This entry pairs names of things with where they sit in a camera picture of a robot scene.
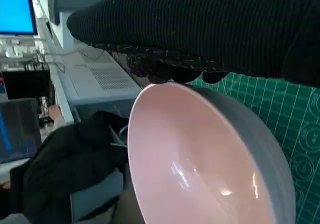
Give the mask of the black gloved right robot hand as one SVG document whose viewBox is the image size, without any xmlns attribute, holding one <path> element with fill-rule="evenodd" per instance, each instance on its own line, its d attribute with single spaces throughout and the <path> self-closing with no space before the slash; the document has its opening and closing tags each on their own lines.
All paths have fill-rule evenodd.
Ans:
<svg viewBox="0 0 320 224">
<path fill-rule="evenodd" d="M 101 0 L 71 35 L 125 54 L 149 82 L 215 84 L 229 73 L 320 85 L 320 0 Z"/>
</svg>

